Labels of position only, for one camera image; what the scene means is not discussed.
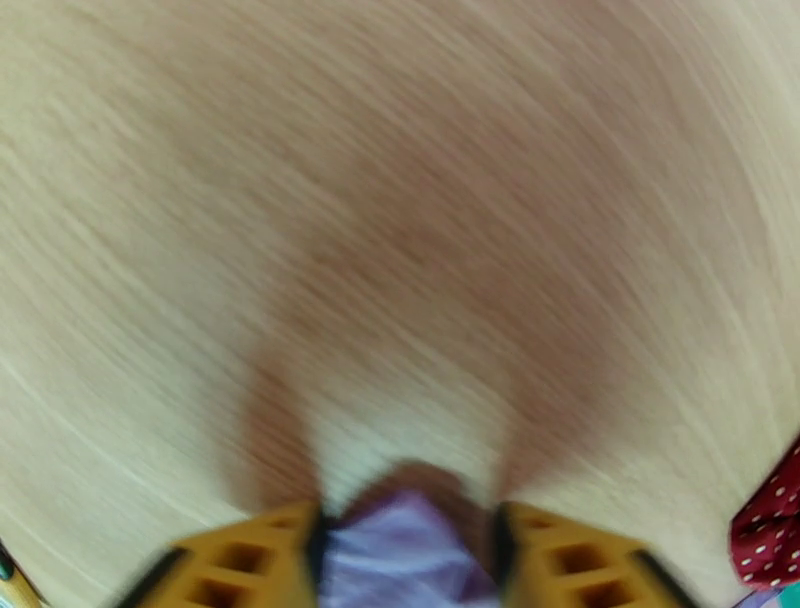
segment red polka dot fabric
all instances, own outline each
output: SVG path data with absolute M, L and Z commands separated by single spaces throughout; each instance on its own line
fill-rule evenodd
M 800 581 L 800 438 L 731 522 L 731 556 L 756 589 Z

